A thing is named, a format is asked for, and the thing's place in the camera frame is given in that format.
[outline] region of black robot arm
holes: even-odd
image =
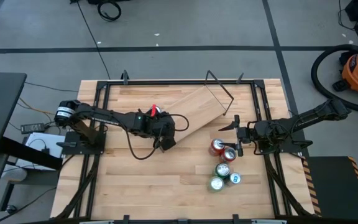
[[[347,118],[350,112],[340,100],[327,100],[312,110],[295,115],[292,118],[253,121],[248,122],[247,127],[240,127],[240,118],[235,115],[234,121],[229,126],[220,129],[220,131],[236,130],[237,142],[224,144],[236,149],[239,156],[243,155],[242,144],[251,142],[258,142],[259,148],[263,148],[266,154],[286,146],[297,147],[300,151],[300,149],[310,146],[313,142],[294,140],[294,132],[320,121],[340,121]],[[250,123],[255,123],[254,128],[249,127]]]
[[[62,101],[55,115],[58,126],[69,126],[81,136],[81,140],[92,146],[98,143],[99,132],[85,125],[83,120],[90,119],[119,126],[125,131],[142,138],[154,138],[153,148],[164,151],[173,147],[175,142],[175,122],[167,112],[159,112],[155,107],[148,112],[118,113],[104,110],[78,100]]]

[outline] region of wooden tabletop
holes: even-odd
[[[96,80],[82,81],[78,100],[93,104]],[[266,79],[266,92],[273,119],[287,118],[288,108],[279,79]],[[128,85],[110,89],[108,109],[118,112],[146,111],[152,104],[162,109],[198,89],[200,85]],[[240,115],[241,125],[255,121],[256,115],[249,85],[225,85],[234,97],[227,115],[220,116],[187,136],[166,153],[156,151],[145,161],[131,155],[125,132],[109,126],[106,150],[101,156],[94,195],[92,220],[130,219],[228,219],[232,214],[240,218],[273,218],[269,186],[262,156],[253,155],[254,145],[244,146],[244,156],[230,164],[234,172],[242,175],[240,185],[227,187],[218,193],[207,190],[217,157],[208,154],[211,140],[220,138],[234,142],[234,131],[218,132]],[[227,106],[228,96],[218,85],[208,88]],[[258,91],[262,106],[262,97]],[[139,157],[151,151],[152,140],[131,136],[131,143]],[[302,206],[313,212],[308,185],[301,160],[289,154],[281,154],[288,188]],[[51,217],[58,215],[78,188],[83,156],[75,156],[60,173]],[[283,213],[281,193],[277,195]],[[85,214],[85,193],[81,214]]]

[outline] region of wooden plank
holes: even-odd
[[[280,80],[265,80],[265,86],[273,119],[288,117]],[[92,104],[95,87],[96,81],[82,81],[78,99]],[[113,86],[110,89],[108,109],[125,112],[140,108],[145,111],[155,103],[167,110],[200,87],[202,85]],[[212,169],[218,163],[217,157],[208,154],[211,140],[236,140],[234,131],[219,132],[218,129],[227,126],[235,114],[240,115],[242,126],[256,120],[250,86],[225,87],[235,98],[226,116],[218,116],[183,138],[174,148],[165,153],[156,151],[145,161],[135,160],[129,152],[125,133],[120,128],[109,126],[106,150],[99,164],[92,219],[122,220],[123,215],[139,220],[211,219],[232,218],[234,213],[241,218],[272,218],[264,160],[262,156],[253,155],[253,144],[244,145],[244,156],[238,157],[231,164],[232,170],[242,174],[241,185],[217,194],[208,192],[206,188]],[[208,88],[226,108],[230,99],[221,87],[209,85]],[[130,139],[138,156],[150,152],[150,139],[135,136]],[[62,211],[77,190],[82,158],[75,156],[63,168],[52,217]],[[282,164],[288,188],[305,209],[313,212],[300,159],[283,154]],[[280,194],[278,191],[278,201],[282,207]]]
[[[175,141],[178,143],[189,134],[221,116],[225,110],[208,87],[203,86],[172,104],[165,111],[170,114],[181,114],[189,120],[189,128],[186,131],[177,131],[175,133]],[[185,119],[179,116],[173,116],[172,118],[175,121],[176,129],[186,127],[187,122]]]

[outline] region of shop vacuum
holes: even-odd
[[[355,103],[351,103],[346,101],[335,94],[331,93],[320,83],[317,77],[317,71],[320,63],[328,56],[338,51],[345,51],[341,54],[339,61],[341,65],[344,66],[341,80],[333,84],[333,88],[335,91],[344,91],[347,89],[351,89],[354,91],[358,91],[358,46],[343,44],[335,47],[331,47],[330,49],[324,51],[314,62],[311,68],[311,79],[313,81],[316,89],[323,94],[327,98],[340,99],[344,103],[346,107],[352,110],[358,111],[358,105]]]

